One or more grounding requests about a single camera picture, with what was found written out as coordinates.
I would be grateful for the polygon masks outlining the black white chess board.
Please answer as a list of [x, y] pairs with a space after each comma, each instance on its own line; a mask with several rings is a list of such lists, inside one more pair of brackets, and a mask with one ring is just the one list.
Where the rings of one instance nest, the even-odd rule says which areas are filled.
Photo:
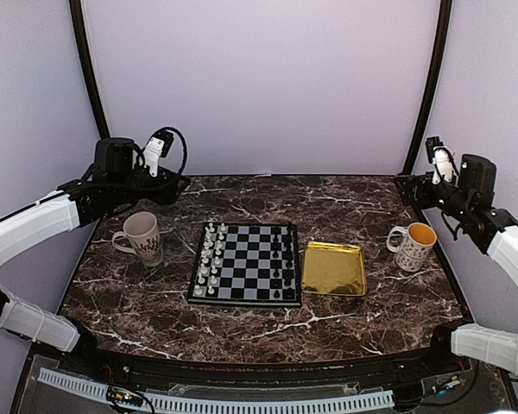
[[[285, 260], [292, 258], [292, 268]], [[274, 290], [281, 298], [274, 299]], [[204, 223], [186, 295], [189, 304], [299, 308], [301, 269], [293, 223]]]

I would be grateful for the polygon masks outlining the gold metal tray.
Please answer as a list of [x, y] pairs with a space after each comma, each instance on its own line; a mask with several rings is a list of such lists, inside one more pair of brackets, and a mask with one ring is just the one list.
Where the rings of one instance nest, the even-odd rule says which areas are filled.
[[363, 248], [309, 241], [304, 249], [301, 289], [321, 295], [363, 297], [367, 281]]

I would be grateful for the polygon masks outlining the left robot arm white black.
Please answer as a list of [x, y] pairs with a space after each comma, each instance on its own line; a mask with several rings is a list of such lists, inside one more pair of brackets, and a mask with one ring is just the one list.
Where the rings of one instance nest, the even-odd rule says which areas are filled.
[[[183, 166], [172, 172], [160, 165], [175, 139], [183, 134], [162, 127], [145, 147], [130, 138], [97, 142], [94, 161], [84, 175], [20, 210], [0, 218], [0, 267], [57, 235], [116, 216], [147, 199], [174, 204], [187, 188]], [[72, 364], [86, 376], [104, 370], [104, 356], [81, 325], [43, 310], [0, 286], [0, 329], [71, 353]]]

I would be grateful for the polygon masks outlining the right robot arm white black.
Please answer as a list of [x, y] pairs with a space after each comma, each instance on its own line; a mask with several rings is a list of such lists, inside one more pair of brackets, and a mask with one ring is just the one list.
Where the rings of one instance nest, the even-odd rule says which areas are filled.
[[[433, 172], [398, 175], [395, 184], [403, 202], [422, 210], [438, 208], [458, 225], [453, 234], [470, 237], [518, 288], [518, 221], [493, 206], [496, 165], [484, 157], [465, 154], [460, 166], [445, 174], [442, 162]], [[429, 373], [441, 374], [463, 356], [500, 367], [518, 377], [518, 334], [485, 328], [464, 319], [437, 326], [423, 356]]]

